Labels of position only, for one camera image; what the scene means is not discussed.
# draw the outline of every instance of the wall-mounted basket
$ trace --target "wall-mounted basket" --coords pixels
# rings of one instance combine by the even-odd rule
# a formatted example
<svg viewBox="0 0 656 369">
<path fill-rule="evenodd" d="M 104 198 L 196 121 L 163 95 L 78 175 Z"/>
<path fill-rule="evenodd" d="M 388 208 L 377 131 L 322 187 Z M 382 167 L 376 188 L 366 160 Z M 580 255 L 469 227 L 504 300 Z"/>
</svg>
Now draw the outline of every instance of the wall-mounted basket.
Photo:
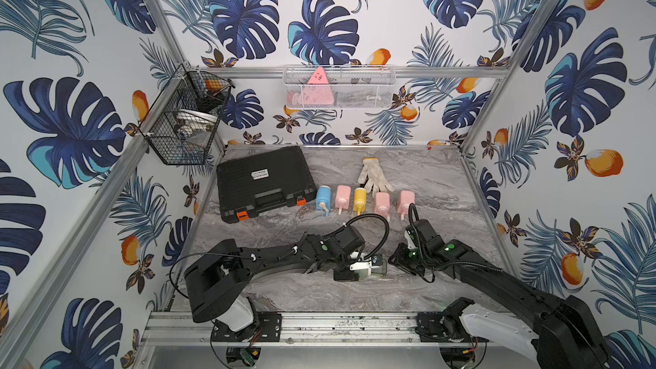
<svg viewBox="0 0 656 369">
<path fill-rule="evenodd" d="M 144 136 L 164 164 L 201 165 L 207 160 L 234 85 L 205 71 L 187 71 L 180 66 L 177 72 L 182 79 Z"/>
<path fill-rule="evenodd" d="M 384 110 L 392 105 L 396 74 L 391 66 L 323 66 L 328 84 L 307 84 L 319 66 L 285 66 L 289 109 Z"/>
</svg>

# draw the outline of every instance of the blue bottle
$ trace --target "blue bottle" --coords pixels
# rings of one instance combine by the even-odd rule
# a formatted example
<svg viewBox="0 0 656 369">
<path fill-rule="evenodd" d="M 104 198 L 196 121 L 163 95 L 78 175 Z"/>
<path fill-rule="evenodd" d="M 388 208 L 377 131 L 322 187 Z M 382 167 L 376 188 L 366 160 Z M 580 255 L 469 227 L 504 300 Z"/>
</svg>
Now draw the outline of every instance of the blue bottle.
<svg viewBox="0 0 656 369">
<path fill-rule="evenodd" d="M 330 212 L 330 198 L 331 198 L 331 189 L 327 185 L 322 185 L 317 190 L 317 209 L 322 209 L 326 211 L 326 216 Z"/>
</svg>

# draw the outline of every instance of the gray marble surface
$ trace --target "gray marble surface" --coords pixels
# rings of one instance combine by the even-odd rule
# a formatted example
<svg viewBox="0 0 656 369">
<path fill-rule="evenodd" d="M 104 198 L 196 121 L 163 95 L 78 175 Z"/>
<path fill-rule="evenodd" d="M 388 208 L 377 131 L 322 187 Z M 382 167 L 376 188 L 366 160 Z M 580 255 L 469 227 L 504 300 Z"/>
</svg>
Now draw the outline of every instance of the gray marble surface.
<svg viewBox="0 0 656 369">
<path fill-rule="evenodd" d="M 223 160 L 263 152 L 260 149 L 228 149 Z M 362 159 L 378 157 L 385 176 L 394 186 L 392 207 L 401 190 L 414 191 L 419 216 L 429 220 L 444 241 L 457 238 L 474 247 L 496 265 L 501 257 L 474 199 L 464 175 L 455 147 L 428 149 L 321 149 L 304 148 L 307 165 L 317 186 L 332 188 L 332 199 L 337 185 L 357 187 Z M 211 249 L 219 241 L 234 238 L 238 246 L 266 247 L 297 241 L 304 231 L 327 234 L 353 217 L 352 211 L 332 210 L 329 216 L 317 211 L 315 203 L 303 207 L 278 208 L 237 224 L 221 220 L 218 195 L 205 207 L 201 224 L 195 235 L 191 252 Z M 373 211 L 373 199 L 367 195 L 367 212 Z M 401 221 L 393 213 L 389 238 L 382 248 L 385 258 L 405 242 L 403 231 L 407 218 Z M 358 221 L 357 229 L 367 241 L 367 250 L 382 236 L 380 221 Z M 283 274 L 267 276 L 250 283 L 243 294 L 251 297 L 260 310 L 280 311 L 434 311 L 445 308 L 455 299 L 471 298 L 486 308 L 503 311 L 499 304 L 469 285 L 439 274 L 435 283 L 425 283 L 418 276 L 409 276 L 394 266 L 388 267 L 386 276 L 370 276 L 356 283 L 338 283 L 332 280 L 332 271 L 313 274 Z M 188 301 L 177 296 L 173 311 L 188 311 Z"/>
</svg>

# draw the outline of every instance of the case label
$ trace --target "case label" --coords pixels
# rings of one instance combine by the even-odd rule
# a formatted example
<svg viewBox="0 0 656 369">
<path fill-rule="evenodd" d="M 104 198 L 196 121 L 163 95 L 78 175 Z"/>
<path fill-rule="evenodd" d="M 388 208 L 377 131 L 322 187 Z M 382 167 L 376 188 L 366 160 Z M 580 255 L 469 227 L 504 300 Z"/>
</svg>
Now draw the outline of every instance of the case label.
<svg viewBox="0 0 656 369">
<path fill-rule="evenodd" d="M 267 168 L 264 168 L 258 171 L 253 171 L 252 173 L 250 173 L 250 176 L 253 179 L 267 178 L 269 176 L 269 170 Z"/>
</svg>

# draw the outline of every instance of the work glove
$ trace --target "work glove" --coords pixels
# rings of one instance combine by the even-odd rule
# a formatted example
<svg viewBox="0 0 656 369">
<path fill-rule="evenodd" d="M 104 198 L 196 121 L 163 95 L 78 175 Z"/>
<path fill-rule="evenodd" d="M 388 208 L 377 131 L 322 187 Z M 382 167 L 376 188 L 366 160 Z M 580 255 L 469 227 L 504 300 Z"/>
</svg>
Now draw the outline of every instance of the work glove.
<svg viewBox="0 0 656 369">
<path fill-rule="evenodd" d="M 360 176 L 357 178 L 357 183 L 365 184 L 365 181 L 367 181 L 364 187 L 367 193 L 371 192 L 371 195 L 374 196 L 379 191 L 382 193 L 394 191 L 394 188 L 382 173 L 381 163 L 378 161 L 378 159 L 369 157 L 362 160 L 362 164 L 362 171 L 360 172 Z"/>
</svg>

